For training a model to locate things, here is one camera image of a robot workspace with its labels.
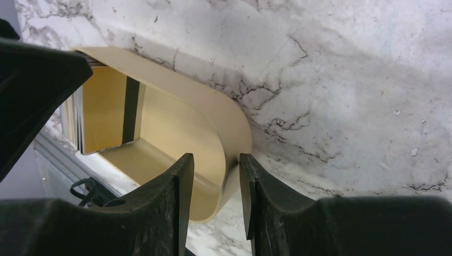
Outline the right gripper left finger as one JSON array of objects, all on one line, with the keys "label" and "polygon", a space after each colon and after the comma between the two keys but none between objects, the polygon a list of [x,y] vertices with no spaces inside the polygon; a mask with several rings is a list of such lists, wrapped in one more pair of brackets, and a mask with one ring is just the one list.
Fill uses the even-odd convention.
[{"label": "right gripper left finger", "polygon": [[1,201],[1,255],[185,255],[194,159],[110,201]]}]

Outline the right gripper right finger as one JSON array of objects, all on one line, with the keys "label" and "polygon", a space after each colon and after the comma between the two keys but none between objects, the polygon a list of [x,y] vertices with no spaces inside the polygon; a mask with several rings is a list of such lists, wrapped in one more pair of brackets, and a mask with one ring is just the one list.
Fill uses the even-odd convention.
[{"label": "right gripper right finger", "polygon": [[253,255],[451,255],[451,204],[439,197],[314,200],[239,158]]}]

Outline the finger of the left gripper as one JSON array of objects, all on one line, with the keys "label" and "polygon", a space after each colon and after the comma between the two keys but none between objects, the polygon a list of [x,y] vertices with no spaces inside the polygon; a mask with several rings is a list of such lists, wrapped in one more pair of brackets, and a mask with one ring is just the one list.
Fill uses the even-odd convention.
[{"label": "finger of the left gripper", "polygon": [[1,179],[55,110],[93,72],[78,53],[20,41],[1,20]]}]

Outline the beige oval tray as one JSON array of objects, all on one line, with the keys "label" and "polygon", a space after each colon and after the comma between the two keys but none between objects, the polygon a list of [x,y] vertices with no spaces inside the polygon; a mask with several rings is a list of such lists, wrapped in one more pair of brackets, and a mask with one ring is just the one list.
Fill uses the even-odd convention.
[{"label": "beige oval tray", "polygon": [[143,185],[191,153],[190,220],[214,218],[239,187],[239,155],[252,150],[251,128],[241,108],[222,92],[128,50],[104,46],[77,51],[146,86],[138,141],[93,154]]}]

